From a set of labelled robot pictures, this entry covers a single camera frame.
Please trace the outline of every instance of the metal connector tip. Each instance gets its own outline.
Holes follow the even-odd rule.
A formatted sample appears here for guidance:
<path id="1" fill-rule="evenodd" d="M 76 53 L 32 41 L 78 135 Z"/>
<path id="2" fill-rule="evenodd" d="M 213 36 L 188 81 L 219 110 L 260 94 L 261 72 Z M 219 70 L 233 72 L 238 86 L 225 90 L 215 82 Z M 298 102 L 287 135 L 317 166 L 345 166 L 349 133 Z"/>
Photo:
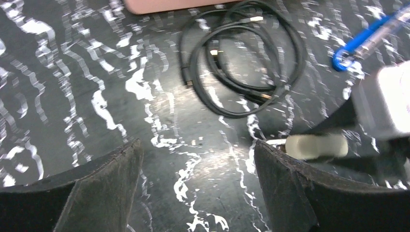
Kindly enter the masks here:
<path id="1" fill-rule="evenodd" d="M 218 50 L 211 50 L 211 55 L 213 55 L 213 56 L 218 55 Z"/>
<path id="2" fill-rule="evenodd" d="M 266 98 L 266 99 L 271 99 L 272 98 L 272 96 L 269 96 L 267 94 L 261 94 L 261 97 Z"/>
<path id="3" fill-rule="evenodd" d="M 286 139 L 272 139 L 266 141 L 267 144 L 271 145 L 272 147 L 286 153 Z"/>
<path id="4" fill-rule="evenodd" d="M 251 22 L 257 22 L 257 21 L 262 21 L 264 18 L 262 16 L 256 16 L 250 18 Z"/>

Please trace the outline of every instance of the blue object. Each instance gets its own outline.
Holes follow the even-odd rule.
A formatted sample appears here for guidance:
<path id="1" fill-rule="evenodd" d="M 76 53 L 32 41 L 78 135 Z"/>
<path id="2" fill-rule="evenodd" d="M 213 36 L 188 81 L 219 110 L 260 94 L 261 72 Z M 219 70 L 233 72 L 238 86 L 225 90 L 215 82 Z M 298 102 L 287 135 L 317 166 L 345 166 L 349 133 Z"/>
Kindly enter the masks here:
<path id="1" fill-rule="evenodd" d="M 363 42 L 365 42 L 369 38 L 369 36 L 371 36 L 380 26 L 385 24 L 393 16 L 394 14 L 383 16 L 381 19 L 372 23 L 367 29 L 356 35 L 352 40 L 347 42 L 345 46 L 340 47 L 332 57 L 333 68 L 338 72 L 346 71 L 352 65 L 352 63 L 346 66 L 346 64 L 343 63 L 343 54 L 352 54 L 356 48 L 358 48 Z"/>

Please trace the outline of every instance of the white streak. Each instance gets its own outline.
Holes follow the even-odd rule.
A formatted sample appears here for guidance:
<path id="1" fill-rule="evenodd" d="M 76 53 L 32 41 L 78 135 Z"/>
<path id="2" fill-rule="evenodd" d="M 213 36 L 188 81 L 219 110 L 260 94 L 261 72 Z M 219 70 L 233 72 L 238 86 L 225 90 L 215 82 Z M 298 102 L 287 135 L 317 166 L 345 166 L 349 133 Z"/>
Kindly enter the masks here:
<path id="1" fill-rule="evenodd" d="M 130 44 L 130 39 L 132 37 L 132 32 L 125 34 L 123 38 L 117 43 L 117 47 L 126 47 Z"/>
<path id="2" fill-rule="evenodd" d="M 386 183 L 387 188 L 392 189 L 392 186 L 390 185 L 390 183 L 387 180 L 384 180 L 384 182 Z"/>
<path id="3" fill-rule="evenodd" d="M 241 101 L 237 101 L 237 103 L 241 104 L 246 112 L 250 111 L 248 107 L 248 101 L 245 100 L 244 98 L 241 97 Z M 248 173 L 256 174 L 254 155 L 255 155 L 256 142 L 259 140 L 255 136 L 256 131 L 259 131 L 260 135 L 263 137 L 264 140 L 266 139 L 261 129 L 259 128 L 259 120 L 255 114 L 248 116 L 246 126 L 248 127 L 249 135 L 252 137 L 253 141 L 252 141 L 252 145 L 249 147 L 249 157 L 248 159 L 245 160 L 245 165 L 246 165 Z"/>
<path id="4" fill-rule="evenodd" d="M 0 99 L 0 115 L 9 124 L 10 128 L 12 129 L 12 132 L 17 132 L 18 129 L 17 129 L 17 125 L 15 124 L 15 119 L 9 113 L 9 111 L 4 107 L 4 103 L 1 99 Z"/>
<path id="5" fill-rule="evenodd" d="M 318 37 L 322 40 L 329 40 L 330 35 L 332 34 L 332 30 L 322 26 L 320 24 L 321 21 L 321 18 L 313 17 L 312 20 L 307 23 L 307 25 L 312 28 L 312 33 L 315 37 Z"/>
<path id="6" fill-rule="evenodd" d="M 40 119 L 42 122 L 46 123 L 48 121 L 47 116 L 45 115 L 45 112 L 41 106 L 41 100 L 40 100 L 40 96 L 45 93 L 45 86 L 43 84 L 41 84 L 37 78 L 36 78 L 36 74 L 32 71 L 29 70 L 29 68 L 22 64 L 20 61 L 18 60 L 13 60 L 11 62 L 11 64 L 18 70 L 21 71 L 21 73 L 25 76 L 27 76 L 30 80 L 30 83 L 33 87 L 37 88 L 39 91 L 39 94 L 34 98 L 34 104 L 36 107 L 36 111 L 38 113 L 38 115 L 40 116 Z"/>
<path id="7" fill-rule="evenodd" d="M 188 9 L 188 12 L 192 15 L 192 16 L 196 16 L 198 15 L 198 13 L 200 12 L 197 8 L 190 8 Z"/>
<path id="8" fill-rule="evenodd" d="M 199 24 L 199 28 L 201 28 L 203 31 L 208 32 L 209 30 L 211 30 L 205 19 L 198 18 L 195 21 Z"/>
<path id="9" fill-rule="evenodd" d="M 17 166 L 15 167 L 15 169 L 20 172 L 20 173 L 25 173 L 29 167 L 28 166 L 24 166 L 23 164 L 19 163 L 17 164 Z"/>
<path id="10" fill-rule="evenodd" d="M 7 137 L 6 120 L 3 117 L 0 117 L 0 146 L 2 145 L 6 137 Z"/>
<path id="11" fill-rule="evenodd" d="M 194 218 L 192 223 L 187 223 L 187 225 L 189 226 L 188 231 L 189 232 L 194 232 L 197 225 L 202 226 L 206 232 L 209 232 L 209 223 L 207 221 L 205 221 L 203 218 L 199 217 L 199 212 L 197 210 L 195 210 L 193 207 L 195 205 L 195 200 L 193 200 L 189 206 L 190 206 L 190 213 L 193 214 Z"/>
<path id="12" fill-rule="evenodd" d="M 127 224 L 127 229 L 130 230 L 131 232 L 135 232 L 134 228 L 131 227 L 129 224 Z"/>
<path id="13" fill-rule="evenodd" d="M 141 184 L 142 196 L 145 196 L 146 197 L 145 200 L 148 200 L 151 194 L 148 194 L 148 187 L 146 186 L 147 177 L 144 175 L 144 172 L 142 171 L 142 169 L 140 170 L 140 177 L 143 180 Z"/>
<path id="14" fill-rule="evenodd" d="M 95 110 L 95 112 L 100 116 L 102 119 L 105 120 L 107 129 L 114 130 L 118 129 L 121 132 L 123 142 L 128 142 L 127 139 L 127 131 L 124 129 L 122 124 L 115 124 L 114 119 L 111 116 L 110 112 L 107 110 L 107 101 L 104 99 L 101 90 L 97 90 L 92 95 L 91 104 Z"/>
<path id="15" fill-rule="evenodd" d="M 78 155 L 82 154 L 85 150 L 85 147 L 82 142 L 76 140 L 75 134 L 73 132 L 73 125 L 77 122 L 79 123 L 80 127 L 82 127 L 82 132 L 85 137 L 88 136 L 87 129 L 85 125 L 82 123 L 82 117 L 77 115 L 76 104 L 74 100 L 74 96 L 71 90 L 71 83 L 69 80 L 69 76 L 71 75 L 70 70 L 68 67 L 61 61 L 57 61 L 57 66 L 63 71 L 64 75 L 59 71 L 54 72 L 54 76 L 57 77 L 61 83 L 61 90 L 63 91 L 65 97 L 68 99 L 70 103 L 70 116 L 64 118 L 64 122 L 67 124 L 67 127 L 64 129 L 64 132 L 68 135 L 67 138 L 67 145 L 73 150 L 73 167 L 77 167 L 78 163 Z"/>
<path id="16" fill-rule="evenodd" d="M 372 15 L 376 19 L 381 19 L 382 16 L 385 16 L 383 13 L 383 9 L 377 6 L 366 6 L 366 9 L 370 11 L 370 14 L 367 15 Z"/>
<path id="17" fill-rule="evenodd" d="M 214 216 L 215 217 L 215 224 L 219 224 L 223 231 L 229 231 L 228 222 L 221 216 L 214 215 L 214 214 L 207 214 L 207 216 Z"/>
<path id="18" fill-rule="evenodd" d="M 114 21 L 114 20 L 116 19 L 116 18 L 113 16 L 113 14 L 111 13 L 110 10 L 105 10 L 105 11 L 103 11 L 103 12 L 102 12 L 102 15 L 104 16 L 104 18 L 105 18 L 105 20 L 106 20 L 107 22 Z"/>
<path id="19" fill-rule="evenodd" d="M 148 62 L 146 57 L 141 58 L 140 69 L 132 75 L 132 77 L 125 82 L 125 89 L 128 92 L 134 93 L 137 100 L 147 99 L 151 101 L 154 99 L 151 93 L 151 87 L 147 81 L 144 81 L 145 64 Z"/>
<path id="20" fill-rule="evenodd" d="M 377 153 L 380 153 L 380 152 L 379 152 L 379 149 L 377 148 L 377 145 L 376 145 L 376 139 L 373 138 L 373 137 L 371 137 L 371 136 L 369 136 L 369 135 L 367 134 L 367 132 L 365 131 L 365 129 L 363 128 L 362 125 L 360 125 L 360 128 L 362 129 L 363 134 L 371 139 L 371 145 L 372 145 L 373 149 L 374 149 Z"/>
<path id="21" fill-rule="evenodd" d="M 11 187 L 15 185 L 15 179 L 10 174 L 7 174 L 3 179 L 3 187 Z"/>
<path id="22" fill-rule="evenodd" d="M 23 151 L 24 151 L 24 148 L 23 148 L 23 147 L 15 146 L 15 147 L 13 147 L 13 148 L 9 151 L 9 153 L 7 153 L 7 155 L 2 155 L 2 156 L 0 157 L 0 159 L 11 160 L 11 159 L 14 158 L 14 156 L 15 156 L 16 154 L 21 153 L 21 152 L 23 152 Z"/>
<path id="23" fill-rule="evenodd" d="M 220 102 L 220 100 L 219 100 L 219 98 L 218 98 L 218 96 L 217 96 L 217 94 L 216 94 L 215 88 L 212 87 L 212 86 L 210 86 L 210 87 L 208 87 L 207 89 L 208 89 L 208 93 L 209 93 L 209 96 L 211 97 L 212 101 L 213 101 L 217 106 L 219 106 L 220 108 L 223 108 L 223 105 L 222 105 L 222 103 Z"/>
<path id="24" fill-rule="evenodd" d="M 350 97 L 351 87 L 346 87 L 342 91 L 343 99 L 347 100 Z"/>
<path id="25" fill-rule="evenodd" d="M 153 52 L 154 54 L 157 54 L 157 55 L 160 56 L 161 61 L 163 62 L 162 72 L 166 72 L 166 71 L 168 70 L 168 68 L 169 68 L 169 62 L 168 62 L 168 59 L 167 59 L 165 53 L 163 53 L 162 51 L 160 51 L 160 49 L 157 48 L 157 47 L 155 46 L 155 44 L 150 44 L 150 45 L 149 45 L 149 49 L 152 50 L 152 52 Z"/>
<path id="26" fill-rule="evenodd" d="M 6 51 L 6 46 L 4 45 L 3 40 L 0 39 L 0 56 Z"/>
<path id="27" fill-rule="evenodd" d="M 401 180 L 398 181 L 397 184 L 393 186 L 394 189 L 403 189 L 403 190 L 408 190 L 407 187 L 403 184 Z"/>
<path id="28" fill-rule="evenodd" d="M 31 158 L 36 161 L 37 164 L 37 170 L 39 172 L 39 180 L 41 180 L 44 177 L 44 168 L 43 168 L 43 162 L 41 161 L 41 157 L 37 154 L 37 147 L 32 145 L 30 143 L 30 140 L 27 140 L 25 147 L 27 150 L 30 151 L 31 153 Z"/>
<path id="29" fill-rule="evenodd" d="M 151 214 L 151 211 L 149 210 L 148 206 L 144 202 L 141 202 L 141 205 L 144 207 L 144 209 L 145 209 L 145 211 L 146 211 L 146 213 L 148 214 L 148 217 L 149 217 L 149 224 L 148 224 L 149 231 L 153 232 L 154 229 L 152 228 L 152 214 Z"/>
<path id="30" fill-rule="evenodd" d="M 104 81 L 101 80 L 100 78 L 96 77 L 96 76 L 91 75 L 85 60 L 81 56 L 79 56 L 77 53 L 71 51 L 66 46 L 62 46 L 62 51 L 63 51 L 64 54 L 70 56 L 71 58 L 73 58 L 77 61 L 77 63 L 81 67 L 81 70 L 83 71 L 83 74 L 84 74 L 85 78 L 87 78 L 88 80 L 93 81 L 96 84 L 98 84 L 98 89 L 99 90 L 101 90 L 101 91 L 105 90 Z"/>
<path id="31" fill-rule="evenodd" d="M 295 117 L 293 110 L 294 110 L 294 104 L 293 104 L 293 99 L 290 95 L 286 95 L 285 96 L 285 100 L 288 103 L 288 113 L 289 116 L 287 116 L 286 119 L 286 126 L 288 127 L 286 130 L 284 131 L 279 131 L 279 138 L 282 138 L 282 136 L 288 136 L 293 128 L 293 119 Z"/>
<path id="32" fill-rule="evenodd" d="M 120 19 L 125 18 L 125 15 L 122 13 L 122 10 L 124 9 L 122 1 L 110 0 L 109 5 L 113 9 L 113 12 L 117 17 L 119 17 Z"/>
<path id="33" fill-rule="evenodd" d="M 80 25 L 77 25 L 76 28 L 78 28 L 78 30 L 80 31 L 84 30 L 84 28 Z M 111 74 L 113 71 L 116 71 L 111 64 L 109 64 L 104 58 L 102 58 L 102 54 L 100 51 L 102 43 L 96 41 L 95 39 L 90 39 L 89 42 L 91 43 L 91 45 L 87 45 L 84 41 L 79 41 L 77 44 L 85 48 L 87 52 L 90 54 L 91 59 L 97 61 L 100 64 L 100 66 L 108 72 L 108 74 Z"/>
<path id="34" fill-rule="evenodd" d="M 137 45 L 132 45 L 130 47 L 130 50 L 131 50 L 131 56 L 130 56 L 129 59 L 135 59 L 135 58 L 139 57 L 140 54 L 141 54 L 140 51 L 138 51 L 138 46 Z"/>
<path id="35" fill-rule="evenodd" d="M 127 72 L 131 72 L 137 69 L 137 63 L 135 61 L 132 61 L 130 63 L 130 69 Z"/>
<path id="36" fill-rule="evenodd" d="M 26 97 L 22 93 L 17 93 L 15 97 L 20 101 L 21 105 L 20 109 L 18 109 L 17 112 L 21 114 L 20 118 L 24 118 L 24 116 L 27 114 L 27 110 L 29 110 Z"/>
<path id="37" fill-rule="evenodd" d="M 357 153 L 357 147 L 362 145 L 362 139 L 360 138 L 359 133 L 351 130 L 342 130 L 342 135 L 350 140 L 350 143 L 353 143 L 354 147 L 349 145 L 349 150 L 352 151 L 356 156 L 360 157 L 359 153 Z"/>
<path id="38" fill-rule="evenodd" d="M 169 113 L 174 114 L 175 113 L 175 96 L 172 93 L 166 93 L 168 96 L 169 100 Z"/>
<path id="39" fill-rule="evenodd" d="M 180 202 L 185 202 L 187 197 L 188 187 L 185 185 L 185 182 L 190 178 L 193 173 L 194 167 L 201 161 L 201 157 L 196 153 L 188 153 L 187 156 L 191 157 L 185 164 L 186 169 L 180 169 L 178 171 L 178 180 L 174 184 L 174 192 L 176 198 Z"/>
<path id="40" fill-rule="evenodd" d="M 155 135 L 151 139 L 151 143 L 154 147 L 172 147 L 174 144 L 176 144 L 177 139 L 164 139 L 159 137 L 159 135 Z"/>
<path id="41" fill-rule="evenodd" d="M 3 67 L 0 67 L 0 89 L 3 88 L 7 84 L 7 77 L 9 76 L 9 72 L 6 71 Z"/>

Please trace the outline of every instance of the foam pad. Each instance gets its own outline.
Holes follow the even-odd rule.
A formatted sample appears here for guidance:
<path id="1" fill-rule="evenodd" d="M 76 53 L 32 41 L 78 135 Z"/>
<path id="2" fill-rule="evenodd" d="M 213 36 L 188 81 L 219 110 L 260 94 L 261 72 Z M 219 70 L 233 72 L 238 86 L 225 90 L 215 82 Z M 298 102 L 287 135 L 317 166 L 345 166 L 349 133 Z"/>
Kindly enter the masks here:
<path id="1" fill-rule="evenodd" d="M 0 189 L 2 232 L 124 232 L 143 160 L 141 142 L 28 186 Z"/>
<path id="2" fill-rule="evenodd" d="M 262 141 L 255 164 L 272 231 L 409 231 L 410 191 L 318 170 Z"/>

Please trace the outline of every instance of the usb connector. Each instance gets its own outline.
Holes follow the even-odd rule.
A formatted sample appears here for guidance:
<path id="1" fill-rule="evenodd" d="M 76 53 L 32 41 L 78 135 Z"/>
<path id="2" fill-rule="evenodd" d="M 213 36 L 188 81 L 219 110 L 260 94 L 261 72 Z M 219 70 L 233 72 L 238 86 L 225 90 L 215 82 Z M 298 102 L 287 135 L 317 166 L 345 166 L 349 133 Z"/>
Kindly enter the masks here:
<path id="1" fill-rule="evenodd" d="M 211 55 L 217 56 L 218 55 L 218 50 L 211 50 Z"/>
<path id="2" fill-rule="evenodd" d="M 191 87 L 192 78 L 191 78 L 188 67 L 184 66 L 183 68 L 181 68 L 181 75 L 182 75 L 182 80 L 184 81 L 184 84 L 188 87 Z"/>
<path id="3" fill-rule="evenodd" d="M 241 23 L 250 23 L 250 22 L 258 22 L 262 21 L 264 18 L 262 16 L 255 16 L 251 18 L 243 18 L 240 20 Z"/>
<path id="4" fill-rule="evenodd" d="M 251 22 L 257 22 L 257 21 L 262 21 L 264 18 L 262 16 L 256 16 L 249 18 Z"/>

